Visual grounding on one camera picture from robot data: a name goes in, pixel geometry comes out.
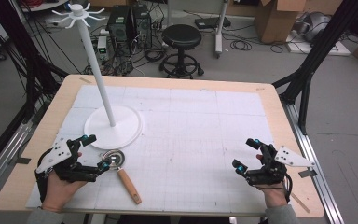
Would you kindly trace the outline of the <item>person's right hand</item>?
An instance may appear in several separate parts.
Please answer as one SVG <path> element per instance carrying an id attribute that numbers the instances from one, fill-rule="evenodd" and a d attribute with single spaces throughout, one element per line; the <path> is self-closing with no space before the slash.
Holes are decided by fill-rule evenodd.
<path id="1" fill-rule="evenodd" d="M 272 185 L 257 185 L 256 188 L 264 193 L 267 208 L 280 207 L 288 204 L 286 189 L 283 183 Z"/>

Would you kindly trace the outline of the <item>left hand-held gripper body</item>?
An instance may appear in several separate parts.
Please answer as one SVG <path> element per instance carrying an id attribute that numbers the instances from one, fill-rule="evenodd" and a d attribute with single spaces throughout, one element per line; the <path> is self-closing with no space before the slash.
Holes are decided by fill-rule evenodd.
<path id="1" fill-rule="evenodd" d="M 60 140 L 40 157 L 34 171 L 37 180 L 47 178 L 48 174 L 54 170 L 60 180 L 68 182 L 96 181 L 98 175 L 87 172 L 86 166 L 77 161 L 81 146 L 75 146 L 74 141 L 71 139 Z"/>

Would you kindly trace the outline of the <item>large open cardboard box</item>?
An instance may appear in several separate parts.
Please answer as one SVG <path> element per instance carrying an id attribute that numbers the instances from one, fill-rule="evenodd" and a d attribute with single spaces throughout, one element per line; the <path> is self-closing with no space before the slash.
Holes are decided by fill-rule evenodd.
<path id="1" fill-rule="evenodd" d="M 265 44 L 282 43 L 296 18 L 304 12 L 333 15 L 343 0 L 259 0 L 254 25 L 259 40 Z"/>

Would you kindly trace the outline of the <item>aluminium rail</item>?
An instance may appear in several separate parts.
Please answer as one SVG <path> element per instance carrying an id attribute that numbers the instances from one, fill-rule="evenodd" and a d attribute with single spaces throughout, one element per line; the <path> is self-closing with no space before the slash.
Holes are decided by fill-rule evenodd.
<path id="1" fill-rule="evenodd" d="M 0 179 L 10 164 L 15 164 L 21 156 L 21 151 L 28 144 L 33 129 L 33 123 L 28 122 L 22 123 L 15 131 L 10 131 L 8 140 L 0 151 Z"/>
<path id="2" fill-rule="evenodd" d="M 328 222 L 330 224 L 345 224 L 342 215 L 337 207 L 337 203 L 332 194 L 332 191 L 328 186 L 323 169 L 318 161 L 316 153 L 314 152 L 310 139 L 306 134 L 303 134 L 300 126 L 298 125 L 299 115 L 296 110 L 296 107 L 294 105 L 287 104 L 282 104 L 282 107 L 292 126 L 292 130 L 294 132 L 302 155 L 306 159 L 315 163 L 315 165 L 313 166 L 313 170 L 317 173 L 317 175 L 312 177 L 312 181 L 324 207 L 324 214 L 326 215 Z"/>

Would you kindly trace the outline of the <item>wooden-handled pizza cutter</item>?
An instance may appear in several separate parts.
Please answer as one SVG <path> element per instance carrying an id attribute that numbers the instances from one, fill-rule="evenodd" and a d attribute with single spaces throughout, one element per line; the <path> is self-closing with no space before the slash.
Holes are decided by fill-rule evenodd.
<path id="1" fill-rule="evenodd" d="M 103 154 L 102 160 L 107 161 L 109 163 L 110 168 L 115 169 L 117 171 L 117 174 L 123 186 L 131 196 L 132 200 L 136 204 L 140 204 L 142 202 L 141 196 L 138 193 L 136 187 L 133 185 L 129 175 L 123 168 L 123 164 L 125 161 L 124 153 L 119 149 L 109 150 Z"/>

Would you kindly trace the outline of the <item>white round table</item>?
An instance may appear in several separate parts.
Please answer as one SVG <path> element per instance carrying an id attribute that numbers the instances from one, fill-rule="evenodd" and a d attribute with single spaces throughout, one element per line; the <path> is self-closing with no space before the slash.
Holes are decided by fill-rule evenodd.
<path id="1" fill-rule="evenodd" d="M 47 0 L 43 0 L 43 2 L 38 6 L 21 5 L 21 10 L 23 12 L 27 12 L 27 11 L 32 11 L 32 12 L 43 11 L 43 10 L 47 10 L 47 9 L 53 9 L 55 7 L 60 7 L 64 3 L 66 3 L 67 1 L 68 0 L 58 0 L 57 2 L 49 3 Z"/>

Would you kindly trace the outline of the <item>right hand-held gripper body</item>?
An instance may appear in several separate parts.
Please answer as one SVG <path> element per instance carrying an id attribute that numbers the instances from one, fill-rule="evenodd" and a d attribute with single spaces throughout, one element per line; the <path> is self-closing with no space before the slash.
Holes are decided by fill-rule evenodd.
<path id="1" fill-rule="evenodd" d="M 259 149 L 262 153 L 258 170 L 248 170 L 249 177 L 245 178 L 249 185 L 272 185 L 283 182 L 287 175 L 286 166 L 313 167 L 314 162 L 305 159 L 285 146 L 276 149 L 273 145 L 262 143 Z"/>

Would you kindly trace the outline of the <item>person's left hand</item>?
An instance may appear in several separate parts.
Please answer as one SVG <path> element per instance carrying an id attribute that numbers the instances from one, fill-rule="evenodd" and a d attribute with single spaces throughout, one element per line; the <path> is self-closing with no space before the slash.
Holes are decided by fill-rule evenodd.
<path id="1" fill-rule="evenodd" d="M 42 209 L 60 213 L 64 206 L 71 201 L 75 193 L 85 185 L 85 181 L 70 183 L 60 180 L 55 172 L 51 172 L 48 176 L 47 193 L 41 205 Z"/>

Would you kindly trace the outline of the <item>grey rounded device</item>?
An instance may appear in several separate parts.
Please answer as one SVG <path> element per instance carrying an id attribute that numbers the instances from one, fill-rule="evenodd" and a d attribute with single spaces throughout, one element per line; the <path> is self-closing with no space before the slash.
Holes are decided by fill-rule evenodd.
<path id="1" fill-rule="evenodd" d="M 330 20 L 331 18 L 322 12 L 306 12 L 296 22 L 297 32 L 308 42 L 312 42 L 326 28 Z"/>

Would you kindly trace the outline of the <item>black computer tower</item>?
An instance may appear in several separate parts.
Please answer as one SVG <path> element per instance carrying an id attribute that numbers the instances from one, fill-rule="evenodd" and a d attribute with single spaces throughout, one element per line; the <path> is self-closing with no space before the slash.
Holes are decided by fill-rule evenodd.
<path id="1" fill-rule="evenodd" d="M 132 14 L 138 44 L 143 49 L 150 49 L 152 46 L 151 17 L 147 5 L 134 5 L 132 7 Z"/>
<path id="2" fill-rule="evenodd" d="M 113 6 L 106 30 L 110 34 L 114 50 L 121 55 L 130 56 L 131 41 L 135 38 L 131 7 L 127 5 Z"/>

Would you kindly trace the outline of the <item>black round stool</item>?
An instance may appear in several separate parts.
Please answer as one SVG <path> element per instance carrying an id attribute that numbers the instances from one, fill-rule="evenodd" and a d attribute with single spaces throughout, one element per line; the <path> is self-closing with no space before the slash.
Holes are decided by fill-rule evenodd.
<path id="1" fill-rule="evenodd" d="M 187 24 L 175 24 L 162 32 L 162 40 L 169 47 L 177 49 L 175 54 L 168 55 L 159 64 L 158 70 L 164 71 L 167 77 L 189 77 L 196 72 L 199 76 L 204 74 L 197 60 L 185 54 L 186 50 L 194 49 L 201 41 L 200 31 Z"/>

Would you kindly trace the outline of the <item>white grid mat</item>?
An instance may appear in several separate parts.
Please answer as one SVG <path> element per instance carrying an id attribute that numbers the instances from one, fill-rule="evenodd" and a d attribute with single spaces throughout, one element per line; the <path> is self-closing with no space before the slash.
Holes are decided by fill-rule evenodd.
<path id="1" fill-rule="evenodd" d="M 273 141 L 264 89 L 254 91 L 110 87 L 112 104 L 135 109 L 140 136 L 124 147 L 124 169 L 141 196 L 135 203 L 117 172 L 80 189 L 71 212 L 259 216 L 262 194 L 237 175 L 239 160 L 259 167 L 249 138 Z"/>

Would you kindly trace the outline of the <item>white hook stand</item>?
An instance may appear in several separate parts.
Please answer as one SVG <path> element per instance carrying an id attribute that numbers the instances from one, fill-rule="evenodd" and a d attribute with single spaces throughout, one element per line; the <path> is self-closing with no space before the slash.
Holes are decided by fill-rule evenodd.
<path id="1" fill-rule="evenodd" d="M 91 70 L 97 83 L 103 106 L 91 113 L 84 125 L 85 134 L 95 134 L 97 140 L 93 145 L 100 149 L 121 149 L 131 144 L 141 133 L 143 123 L 139 113 L 133 108 L 125 105 L 111 105 L 103 82 L 96 55 L 90 39 L 87 19 L 101 21 L 102 18 L 96 18 L 96 15 L 103 12 L 89 12 L 90 4 L 83 7 L 80 4 L 70 4 L 69 13 L 60 13 L 53 10 L 53 13 L 62 16 L 57 21 L 70 21 L 66 29 L 77 26 L 85 51 L 87 53 Z"/>

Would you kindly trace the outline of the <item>small device with green display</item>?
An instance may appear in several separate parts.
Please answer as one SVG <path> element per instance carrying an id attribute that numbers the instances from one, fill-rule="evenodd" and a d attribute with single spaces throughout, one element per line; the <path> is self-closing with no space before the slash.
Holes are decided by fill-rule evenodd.
<path id="1" fill-rule="evenodd" d="M 109 59 L 108 56 L 108 47 L 107 47 L 107 37 L 106 36 L 99 36 L 98 37 L 98 45 L 97 50 L 100 56 L 100 60 L 105 62 Z"/>

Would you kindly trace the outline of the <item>white flat board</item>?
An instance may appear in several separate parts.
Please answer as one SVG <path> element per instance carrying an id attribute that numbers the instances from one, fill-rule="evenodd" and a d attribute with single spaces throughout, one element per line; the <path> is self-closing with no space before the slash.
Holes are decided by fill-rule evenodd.
<path id="1" fill-rule="evenodd" d="M 308 54 L 312 50 L 310 42 L 306 41 L 302 35 L 296 32 L 291 32 L 286 38 L 286 47 L 291 53 Z M 349 50 L 338 41 L 329 51 L 331 56 L 350 56 Z"/>

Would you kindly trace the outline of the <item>black metal frame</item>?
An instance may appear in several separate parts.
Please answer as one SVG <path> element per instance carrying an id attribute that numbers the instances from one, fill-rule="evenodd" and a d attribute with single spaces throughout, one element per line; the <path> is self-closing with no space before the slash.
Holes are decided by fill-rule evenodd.
<path id="1" fill-rule="evenodd" d="M 297 125 L 305 135 L 307 135 L 306 122 L 313 75 L 357 16 L 358 0 L 343 0 L 303 63 L 291 75 L 272 83 L 275 88 L 288 85 L 279 95 L 286 105 L 294 105 L 297 96 L 301 95 Z"/>
<path id="2" fill-rule="evenodd" d="M 9 0 L 0 0 L 0 24 L 16 47 L 17 53 L 3 40 L 1 35 L 0 44 L 8 53 L 18 74 L 26 79 L 26 102 L 0 136 L 1 154 L 3 147 L 7 144 L 14 131 L 24 120 L 29 120 L 33 115 L 36 100 L 42 95 L 57 92 L 60 84 L 53 74 L 59 77 L 67 77 L 69 73 L 41 55 L 21 22 L 17 10 Z"/>

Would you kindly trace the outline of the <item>white wheeled stand post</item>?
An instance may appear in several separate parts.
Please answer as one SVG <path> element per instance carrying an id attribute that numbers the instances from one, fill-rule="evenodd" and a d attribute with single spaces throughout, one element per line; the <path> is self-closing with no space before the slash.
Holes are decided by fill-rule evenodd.
<path id="1" fill-rule="evenodd" d="M 222 8 L 219 14 L 218 26 L 215 31 L 215 56 L 219 58 L 223 52 L 223 36 L 222 30 L 224 26 L 224 20 L 227 12 L 228 0 L 223 0 Z"/>

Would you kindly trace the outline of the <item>flat black box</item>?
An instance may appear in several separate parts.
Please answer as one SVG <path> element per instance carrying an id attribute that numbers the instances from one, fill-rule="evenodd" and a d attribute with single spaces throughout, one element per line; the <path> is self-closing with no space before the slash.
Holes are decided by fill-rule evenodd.
<path id="1" fill-rule="evenodd" d="M 218 28 L 220 20 L 219 18 L 201 18 L 195 19 L 195 24 L 199 29 L 213 29 Z M 231 25 L 231 21 L 228 18 L 224 18 L 223 27 Z"/>

